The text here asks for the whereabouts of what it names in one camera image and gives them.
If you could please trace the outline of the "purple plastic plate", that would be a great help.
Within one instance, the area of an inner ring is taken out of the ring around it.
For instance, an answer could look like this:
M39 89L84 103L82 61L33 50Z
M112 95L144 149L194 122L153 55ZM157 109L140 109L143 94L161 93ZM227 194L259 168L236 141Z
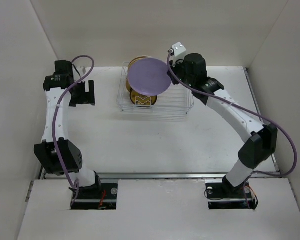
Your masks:
M127 79L131 88L145 96L158 96L172 84L168 66L156 58L143 58L128 69Z

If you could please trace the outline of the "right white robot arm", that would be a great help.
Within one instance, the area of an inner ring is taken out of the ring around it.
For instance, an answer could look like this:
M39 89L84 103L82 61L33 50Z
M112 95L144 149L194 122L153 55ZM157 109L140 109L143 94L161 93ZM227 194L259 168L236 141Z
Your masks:
M222 193L233 197L254 170L275 153L278 126L251 118L257 113L236 104L225 86L209 77L206 61L201 54L177 54L170 50L167 57L168 75L173 84L186 87L205 106L219 114L239 135L243 146L238 160L222 179Z

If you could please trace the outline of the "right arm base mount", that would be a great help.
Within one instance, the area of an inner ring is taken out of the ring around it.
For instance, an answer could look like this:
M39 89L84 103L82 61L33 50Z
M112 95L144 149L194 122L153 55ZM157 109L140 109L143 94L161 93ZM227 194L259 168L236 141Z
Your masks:
M204 196L209 210L255 210L259 205L248 181L235 188L222 181L206 181Z

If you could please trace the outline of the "amber patterned small plate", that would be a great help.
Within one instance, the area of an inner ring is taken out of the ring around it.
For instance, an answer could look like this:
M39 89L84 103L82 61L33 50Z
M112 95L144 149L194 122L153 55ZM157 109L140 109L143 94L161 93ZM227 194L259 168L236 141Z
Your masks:
M133 105L139 107L149 107L156 104L158 100L158 96L147 96L141 93L136 92L135 90L131 89L129 93L130 101Z

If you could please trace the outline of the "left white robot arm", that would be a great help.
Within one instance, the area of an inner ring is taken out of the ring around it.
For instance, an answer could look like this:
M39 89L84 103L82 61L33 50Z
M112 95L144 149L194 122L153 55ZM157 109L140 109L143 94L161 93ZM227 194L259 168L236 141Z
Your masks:
M46 121L41 142L34 145L34 154L47 174L64 175L73 192L86 193L90 198L101 195L98 174L84 165L80 149L70 141L69 109L78 105L96 104L94 81L74 73L73 62L57 60L55 72L46 76L43 90L46 96Z

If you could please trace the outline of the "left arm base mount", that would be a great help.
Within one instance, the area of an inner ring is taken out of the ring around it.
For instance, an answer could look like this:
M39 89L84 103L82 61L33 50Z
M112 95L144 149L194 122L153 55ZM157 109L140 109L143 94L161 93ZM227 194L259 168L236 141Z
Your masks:
M101 184L101 190L79 190L75 193L70 203L71 210L116 210L119 186L118 182Z

